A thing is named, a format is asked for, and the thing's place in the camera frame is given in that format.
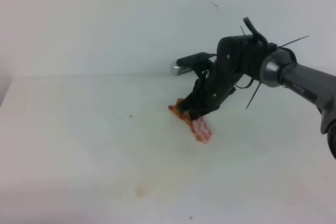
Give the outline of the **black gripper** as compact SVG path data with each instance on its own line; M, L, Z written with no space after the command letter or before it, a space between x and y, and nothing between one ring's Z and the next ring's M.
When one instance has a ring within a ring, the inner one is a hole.
M204 85L193 91L188 99L178 103L178 111L190 111L192 121L219 109L225 99L235 91L236 78L208 77Z

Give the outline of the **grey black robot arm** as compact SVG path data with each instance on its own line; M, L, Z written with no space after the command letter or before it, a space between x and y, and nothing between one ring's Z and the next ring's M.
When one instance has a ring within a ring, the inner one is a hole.
M321 114L320 131L335 155L335 76L297 63L288 48L253 35L222 38L215 54L200 52L176 61L198 76L192 92L177 105L191 120L218 110L243 75L268 87L283 86L311 102Z

